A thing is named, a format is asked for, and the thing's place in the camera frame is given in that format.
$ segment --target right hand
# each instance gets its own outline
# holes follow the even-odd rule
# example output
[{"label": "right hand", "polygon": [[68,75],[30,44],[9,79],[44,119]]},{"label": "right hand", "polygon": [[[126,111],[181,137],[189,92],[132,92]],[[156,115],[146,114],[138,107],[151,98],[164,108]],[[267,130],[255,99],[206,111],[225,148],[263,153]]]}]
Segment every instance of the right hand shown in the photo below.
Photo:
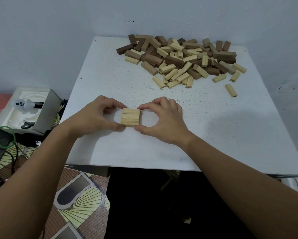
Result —
[{"label": "right hand", "polygon": [[182,107],[173,99],[168,100],[166,97],[160,97],[140,105],[138,109],[150,109],[159,117],[158,123],[152,127],[135,126],[135,130],[141,134],[179,146],[182,139],[191,133],[183,121]]}]

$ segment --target white tabletop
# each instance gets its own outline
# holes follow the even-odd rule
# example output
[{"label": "white tabletop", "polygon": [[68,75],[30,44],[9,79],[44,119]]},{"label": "white tabletop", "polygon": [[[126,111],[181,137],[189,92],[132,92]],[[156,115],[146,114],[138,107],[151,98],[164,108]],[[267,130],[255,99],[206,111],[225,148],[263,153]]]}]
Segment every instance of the white tabletop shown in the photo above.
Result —
[{"label": "white tabletop", "polygon": [[[117,54],[116,49],[127,44],[128,38],[94,38],[62,121],[99,95],[115,98],[129,108],[166,96],[183,107],[188,129],[220,151],[263,173],[298,175],[298,152],[245,47],[230,48],[237,53],[237,62],[247,68],[235,83],[227,74],[218,83],[208,76],[194,80],[192,88],[159,89],[141,64],[125,62],[125,56]],[[224,88],[229,83],[238,94],[235,98]],[[120,122],[121,113],[117,110],[107,118]],[[157,121],[153,112],[142,112],[141,124],[152,126]],[[67,164],[199,171],[178,147],[133,128],[80,138]]]}]

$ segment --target left hand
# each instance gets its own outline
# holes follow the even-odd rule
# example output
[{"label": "left hand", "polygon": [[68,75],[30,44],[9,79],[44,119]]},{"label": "left hand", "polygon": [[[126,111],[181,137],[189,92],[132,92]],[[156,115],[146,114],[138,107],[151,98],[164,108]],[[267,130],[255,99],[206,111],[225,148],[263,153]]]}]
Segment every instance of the left hand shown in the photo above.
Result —
[{"label": "left hand", "polygon": [[124,104],[113,98],[99,96],[87,104],[79,112],[66,119],[60,126],[70,129],[71,134],[80,138],[99,130],[123,131],[123,125],[107,120],[103,114],[112,113],[117,107],[127,108]]}]

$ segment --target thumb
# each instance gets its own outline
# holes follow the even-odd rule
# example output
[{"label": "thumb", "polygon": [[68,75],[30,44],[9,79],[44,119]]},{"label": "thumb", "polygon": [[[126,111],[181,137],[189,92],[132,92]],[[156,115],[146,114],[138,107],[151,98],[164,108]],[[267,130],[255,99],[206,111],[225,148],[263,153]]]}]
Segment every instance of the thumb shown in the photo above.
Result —
[{"label": "thumb", "polygon": [[152,136],[152,127],[138,125],[138,126],[135,126],[135,130],[140,132],[143,135]]},{"label": "thumb", "polygon": [[117,122],[111,122],[104,119],[101,125],[101,129],[121,132],[125,129],[125,127]]}]

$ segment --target pile of wooden blocks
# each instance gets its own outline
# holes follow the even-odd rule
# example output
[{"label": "pile of wooden blocks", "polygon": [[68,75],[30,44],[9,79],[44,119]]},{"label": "pile of wooden blocks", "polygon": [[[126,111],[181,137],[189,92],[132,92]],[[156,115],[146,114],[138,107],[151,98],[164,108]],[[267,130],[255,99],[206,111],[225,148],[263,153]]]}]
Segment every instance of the pile of wooden blocks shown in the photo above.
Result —
[{"label": "pile of wooden blocks", "polygon": [[[201,76],[207,78],[214,75],[214,83],[226,79],[226,73],[231,74],[230,81],[235,82],[241,73],[247,70],[236,63],[236,52],[230,52],[231,43],[218,40],[214,46],[209,39],[203,44],[196,39],[178,40],[163,36],[129,35],[130,44],[117,49],[119,55],[125,54],[125,61],[138,64],[153,75],[152,80],[159,88],[173,88],[184,84],[192,88],[193,79]],[[231,97],[236,97],[231,84],[225,85]]]},{"label": "pile of wooden blocks", "polygon": [[120,124],[125,127],[134,127],[139,125],[140,110],[123,108],[123,114],[121,114]]}]

